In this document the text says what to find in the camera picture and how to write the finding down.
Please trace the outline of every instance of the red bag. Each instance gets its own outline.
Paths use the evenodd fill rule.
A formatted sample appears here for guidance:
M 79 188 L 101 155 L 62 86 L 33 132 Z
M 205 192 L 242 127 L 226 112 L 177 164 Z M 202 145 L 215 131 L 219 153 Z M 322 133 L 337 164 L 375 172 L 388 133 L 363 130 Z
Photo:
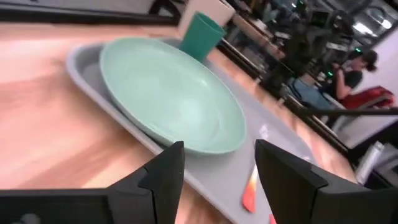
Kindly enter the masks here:
M 348 95 L 341 101 L 341 104 L 347 109 L 356 109 L 366 102 L 375 100 L 380 96 L 387 96 L 386 100 L 376 103 L 374 106 L 391 107 L 394 105 L 394 94 L 381 86 L 375 86 L 354 95 Z

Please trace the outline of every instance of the table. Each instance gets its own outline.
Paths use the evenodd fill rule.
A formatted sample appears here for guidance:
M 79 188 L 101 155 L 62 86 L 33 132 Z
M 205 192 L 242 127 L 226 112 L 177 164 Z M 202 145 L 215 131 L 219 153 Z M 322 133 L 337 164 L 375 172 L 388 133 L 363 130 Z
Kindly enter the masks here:
M 285 56 L 284 53 L 278 49 L 278 46 L 271 43 L 272 34 L 268 30 L 260 30 L 253 21 L 245 19 L 239 14 L 233 16 L 233 23 L 270 54 L 276 55 L 278 58 Z
M 175 27 L 0 24 L 0 188 L 107 187 L 153 157 L 84 95 L 65 70 L 75 46 L 117 37 L 176 37 Z M 301 120 L 278 107 L 218 50 L 210 56 L 312 148 L 329 172 L 355 182 L 348 161 Z M 183 186 L 176 223 L 228 223 L 190 186 Z

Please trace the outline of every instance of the water bottle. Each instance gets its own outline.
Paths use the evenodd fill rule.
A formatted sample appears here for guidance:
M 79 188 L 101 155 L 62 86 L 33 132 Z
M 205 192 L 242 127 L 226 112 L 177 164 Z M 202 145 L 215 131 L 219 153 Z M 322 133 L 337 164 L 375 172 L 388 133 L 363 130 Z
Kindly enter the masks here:
M 373 170 L 374 165 L 376 164 L 383 150 L 384 145 L 380 142 L 376 142 L 371 147 L 369 147 L 365 156 L 362 158 L 359 167 L 355 171 L 355 177 L 358 183 L 362 185 L 366 183 L 370 173 Z

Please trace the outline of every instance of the utensil handle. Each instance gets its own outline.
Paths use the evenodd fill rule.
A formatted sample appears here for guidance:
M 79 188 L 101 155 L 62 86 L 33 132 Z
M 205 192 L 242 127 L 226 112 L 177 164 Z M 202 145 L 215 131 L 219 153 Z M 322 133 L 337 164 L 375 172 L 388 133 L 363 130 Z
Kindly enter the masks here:
M 257 190 L 257 179 L 258 179 L 257 166 L 254 165 L 250 179 L 243 193 L 243 206 L 249 212 L 254 213 L 256 211 L 256 190 Z

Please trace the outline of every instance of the mint green plate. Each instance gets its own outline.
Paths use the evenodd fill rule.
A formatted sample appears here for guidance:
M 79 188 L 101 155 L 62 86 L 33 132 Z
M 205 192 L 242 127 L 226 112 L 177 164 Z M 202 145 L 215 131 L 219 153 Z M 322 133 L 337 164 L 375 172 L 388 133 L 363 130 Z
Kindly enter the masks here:
M 119 109 L 169 146 L 199 154 L 237 150 L 246 121 L 230 90 L 203 64 L 155 39 L 126 38 L 101 52 L 101 72 Z

